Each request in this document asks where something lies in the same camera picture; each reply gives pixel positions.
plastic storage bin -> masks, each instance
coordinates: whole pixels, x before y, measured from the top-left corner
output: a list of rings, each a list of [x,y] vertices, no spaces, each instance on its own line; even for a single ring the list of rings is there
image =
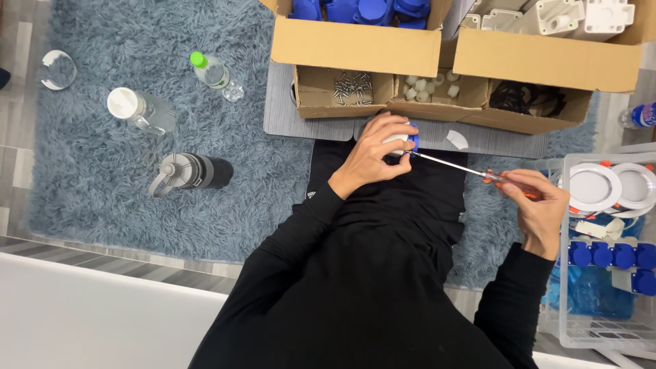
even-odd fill
[[[570,154],[564,158],[533,160],[522,165],[527,169],[543,172],[552,182],[558,181],[562,173],[580,163],[600,163],[610,161],[620,163],[654,164],[656,152],[641,154]],[[562,186],[569,189],[569,175],[562,176]],[[639,242],[656,242],[656,208],[646,216]],[[561,224],[560,258],[568,258],[569,214],[566,213]],[[560,280],[568,280],[568,268],[560,269]],[[564,347],[574,349],[622,349],[656,350],[656,297],[638,295],[634,313],[628,320],[602,318],[569,314],[567,304],[567,283],[560,284],[559,310],[550,305],[549,294],[540,315],[540,329],[560,339]]]

gray work surface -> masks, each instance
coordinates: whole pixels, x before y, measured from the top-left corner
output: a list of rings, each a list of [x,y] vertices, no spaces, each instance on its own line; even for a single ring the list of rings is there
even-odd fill
[[[332,141],[348,141],[359,137],[369,117],[302,119],[291,98],[292,66],[271,61],[264,105],[264,131],[270,135],[302,137]],[[432,150],[458,151],[446,136],[449,130],[462,134],[475,154],[516,156],[539,159],[546,154],[549,134],[525,135],[459,122],[412,118],[419,127],[419,147]]]

water bottle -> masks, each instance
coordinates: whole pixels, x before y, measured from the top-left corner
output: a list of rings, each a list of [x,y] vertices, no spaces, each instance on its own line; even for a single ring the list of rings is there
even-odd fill
[[[226,100],[235,102],[244,97],[244,88],[230,79],[230,72],[221,61],[211,55],[194,52],[189,57],[194,65],[196,77],[210,88],[215,89]]]
[[[656,125],[656,102],[641,104],[623,110],[619,114],[619,123],[624,128],[638,129]]]
[[[144,91],[114,89],[107,97],[107,108],[113,116],[154,135],[175,128],[175,111],[164,100]]]

person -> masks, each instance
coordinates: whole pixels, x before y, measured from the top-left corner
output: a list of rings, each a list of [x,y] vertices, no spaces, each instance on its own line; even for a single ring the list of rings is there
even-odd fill
[[[357,143],[317,141],[308,196],[247,258],[190,368],[536,368],[540,298],[558,252],[567,191],[508,171],[514,244],[474,323],[443,290],[462,235],[464,171],[409,154],[418,131],[381,114]],[[466,154],[431,152],[466,165]]]

black long-sleeve shirt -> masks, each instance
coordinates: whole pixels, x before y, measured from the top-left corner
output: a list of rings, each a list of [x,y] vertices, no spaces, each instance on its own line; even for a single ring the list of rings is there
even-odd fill
[[[471,324],[394,227],[331,227],[327,184],[244,263],[190,368],[536,368],[553,262],[514,244]]]

